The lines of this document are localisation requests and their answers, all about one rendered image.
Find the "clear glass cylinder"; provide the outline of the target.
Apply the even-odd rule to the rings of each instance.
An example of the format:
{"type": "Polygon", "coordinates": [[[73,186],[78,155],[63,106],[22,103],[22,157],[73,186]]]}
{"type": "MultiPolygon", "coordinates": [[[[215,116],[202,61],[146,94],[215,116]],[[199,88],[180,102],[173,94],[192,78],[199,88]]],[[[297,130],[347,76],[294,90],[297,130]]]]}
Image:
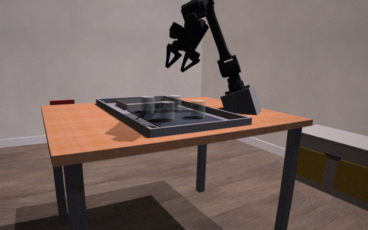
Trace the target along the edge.
{"type": "Polygon", "coordinates": [[[141,113],[154,114],[155,113],[155,97],[142,96],[141,97],[141,113]]]}
{"type": "Polygon", "coordinates": [[[169,101],[175,102],[175,111],[174,112],[180,112],[181,111],[181,95],[169,95],[169,101]]]}
{"type": "Polygon", "coordinates": [[[163,122],[174,121],[175,102],[160,101],[159,120],[163,122]]]}
{"type": "Polygon", "coordinates": [[[204,119],[205,118],[205,100],[191,100],[191,118],[204,119]]]}

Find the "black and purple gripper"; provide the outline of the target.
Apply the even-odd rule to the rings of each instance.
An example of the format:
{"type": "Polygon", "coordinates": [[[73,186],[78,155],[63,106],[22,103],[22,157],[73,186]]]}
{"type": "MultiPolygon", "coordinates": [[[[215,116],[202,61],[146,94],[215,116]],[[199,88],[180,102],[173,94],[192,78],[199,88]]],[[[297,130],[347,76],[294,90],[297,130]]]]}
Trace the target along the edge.
{"type": "Polygon", "coordinates": [[[167,45],[166,64],[165,64],[166,68],[169,68],[175,61],[177,61],[182,56],[182,54],[178,52],[179,50],[185,52],[183,63],[180,70],[181,72],[184,72],[193,65],[199,63],[200,59],[198,58],[200,57],[200,54],[197,51],[195,51],[195,49],[197,48],[198,44],[202,39],[196,35],[194,37],[192,35],[193,34],[189,35],[184,45],[182,45],[176,40],[173,41],[172,44],[167,45]],[[174,53],[174,57],[169,63],[171,52],[174,53]],[[187,67],[184,68],[188,58],[192,60],[192,63],[190,63],[187,67]]]}

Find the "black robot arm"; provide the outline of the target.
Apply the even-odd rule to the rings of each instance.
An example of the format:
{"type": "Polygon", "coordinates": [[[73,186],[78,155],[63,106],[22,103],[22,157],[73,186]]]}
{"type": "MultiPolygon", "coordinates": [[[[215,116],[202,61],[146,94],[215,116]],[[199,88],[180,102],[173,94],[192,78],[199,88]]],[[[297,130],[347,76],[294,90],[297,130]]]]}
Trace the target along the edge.
{"type": "Polygon", "coordinates": [[[250,88],[250,85],[244,86],[243,81],[241,81],[239,76],[241,72],[240,65],[236,55],[232,56],[227,48],[215,15],[214,4],[213,0],[194,0],[182,5],[181,12],[185,21],[184,27],[173,22],[169,31],[170,38],[177,39],[179,43],[184,45],[190,34],[193,34],[193,37],[196,35],[203,38],[210,27],[219,52],[220,60],[218,60],[217,63],[220,73],[223,78],[229,77],[229,79],[227,79],[229,91],[225,92],[225,95],[227,95],[250,88]],[[207,18],[209,27],[206,22],[201,19],[203,17],[207,18]],[[224,61],[229,59],[233,60],[224,63],[224,61]]]}

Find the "white shallow rectangular tray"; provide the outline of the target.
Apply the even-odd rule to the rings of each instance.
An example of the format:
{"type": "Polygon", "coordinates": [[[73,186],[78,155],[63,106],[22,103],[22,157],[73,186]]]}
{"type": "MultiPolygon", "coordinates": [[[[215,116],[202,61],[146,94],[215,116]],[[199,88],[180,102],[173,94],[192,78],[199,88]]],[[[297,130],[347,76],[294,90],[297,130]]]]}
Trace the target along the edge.
{"type": "MultiPolygon", "coordinates": [[[[155,98],[155,108],[160,108],[160,101],[169,101],[166,98],[155,98]]],[[[141,99],[116,100],[116,105],[126,110],[141,109],[141,99]]]]}

